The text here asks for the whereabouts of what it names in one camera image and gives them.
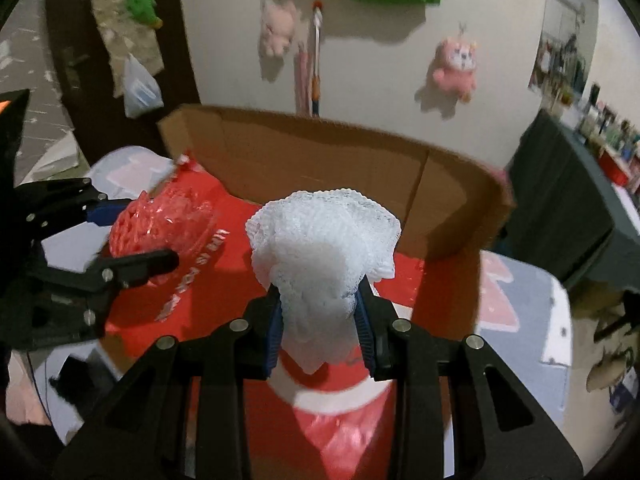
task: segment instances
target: red plastic bag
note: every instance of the red plastic bag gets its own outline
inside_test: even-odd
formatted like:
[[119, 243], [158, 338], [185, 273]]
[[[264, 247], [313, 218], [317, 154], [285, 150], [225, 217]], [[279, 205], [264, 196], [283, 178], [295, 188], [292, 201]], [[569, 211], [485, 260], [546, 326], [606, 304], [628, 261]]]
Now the red plastic bag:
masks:
[[[195, 169], [191, 159], [178, 166], [177, 175]], [[211, 203], [198, 192], [176, 184], [177, 177], [151, 198], [146, 191], [120, 213], [109, 234], [111, 256], [127, 256], [169, 248], [189, 259], [209, 240], [217, 213]], [[151, 282], [165, 283], [168, 275], [156, 276]]]

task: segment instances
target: keychain plush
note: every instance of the keychain plush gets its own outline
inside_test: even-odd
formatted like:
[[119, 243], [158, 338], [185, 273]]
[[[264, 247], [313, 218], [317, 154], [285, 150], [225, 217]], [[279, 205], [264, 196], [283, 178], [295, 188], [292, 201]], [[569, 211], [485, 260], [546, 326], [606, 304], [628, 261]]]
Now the keychain plush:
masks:
[[476, 89], [476, 44], [447, 38], [440, 44], [440, 68], [433, 73], [438, 88], [455, 93], [463, 103]]
[[262, 46], [267, 56], [282, 57], [296, 31], [298, 10], [293, 2], [283, 6], [265, 0], [262, 8]]

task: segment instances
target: white paper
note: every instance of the white paper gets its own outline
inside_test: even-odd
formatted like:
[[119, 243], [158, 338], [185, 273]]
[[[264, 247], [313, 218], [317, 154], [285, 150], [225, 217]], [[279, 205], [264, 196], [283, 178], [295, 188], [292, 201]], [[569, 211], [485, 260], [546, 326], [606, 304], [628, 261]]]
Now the white paper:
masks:
[[541, 361], [550, 365], [570, 367], [573, 353], [569, 297], [555, 278], [552, 279], [551, 287], [551, 316]]
[[611, 186], [620, 199], [622, 207], [625, 208], [626, 215], [629, 217], [629, 220], [631, 220], [631, 223], [634, 225], [636, 231], [638, 231], [638, 234], [640, 235], [640, 216], [638, 215], [638, 210], [634, 206], [634, 203], [631, 201], [631, 198], [626, 192], [626, 189], [614, 183], [611, 183]]
[[638, 375], [635, 368], [631, 367], [626, 373], [625, 378], [622, 379], [622, 384], [629, 390], [634, 399], [638, 396]]
[[62, 139], [40, 157], [21, 183], [47, 180], [50, 176], [61, 171], [76, 167], [78, 163], [78, 144], [76, 144], [73, 132], [68, 131]]

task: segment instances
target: white mesh fabric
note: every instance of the white mesh fabric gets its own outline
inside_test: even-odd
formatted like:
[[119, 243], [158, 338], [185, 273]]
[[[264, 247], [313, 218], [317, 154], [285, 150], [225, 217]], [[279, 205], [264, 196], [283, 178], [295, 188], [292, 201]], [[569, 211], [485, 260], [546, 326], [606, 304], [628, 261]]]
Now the white mesh fabric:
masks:
[[343, 362], [358, 343], [358, 284], [395, 275], [398, 219], [352, 189], [297, 191], [263, 206], [246, 232], [256, 278], [280, 291], [282, 347], [308, 374]]

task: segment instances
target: cardboard box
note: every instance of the cardboard box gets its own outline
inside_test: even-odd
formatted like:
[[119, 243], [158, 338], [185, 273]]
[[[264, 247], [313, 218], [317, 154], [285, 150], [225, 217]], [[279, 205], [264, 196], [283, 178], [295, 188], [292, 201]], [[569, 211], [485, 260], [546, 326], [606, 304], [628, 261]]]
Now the cardboard box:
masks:
[[472, 332], [479, 250], [512, 207], [488, 168], [385, 132], [271, 112], [185, 105], [159, 127], [172, 157], [190, 150], [239, 198], [347, 187], [382, 204], [402, 224], [397, 250], [426, 262], [417, 305], [429, 307], [416, 308], [414, 321], [438, 336]]

